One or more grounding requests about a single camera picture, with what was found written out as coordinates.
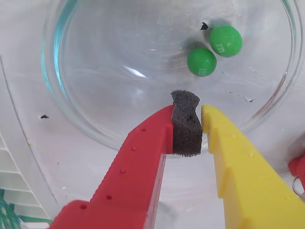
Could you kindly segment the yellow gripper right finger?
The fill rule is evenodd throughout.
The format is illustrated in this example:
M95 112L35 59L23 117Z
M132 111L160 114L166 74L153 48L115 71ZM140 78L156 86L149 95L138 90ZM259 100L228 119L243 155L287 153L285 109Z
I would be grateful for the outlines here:
M303 229L305 204L218 109L202 105L227 229Z

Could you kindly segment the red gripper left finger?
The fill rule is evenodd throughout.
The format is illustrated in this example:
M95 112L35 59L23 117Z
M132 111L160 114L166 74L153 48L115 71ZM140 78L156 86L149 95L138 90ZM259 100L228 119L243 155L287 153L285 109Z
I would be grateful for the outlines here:
M53 229L152 229L167 155L199 155L199 97L177 90L173 104L154 113L126 137L90 201L64 206Z

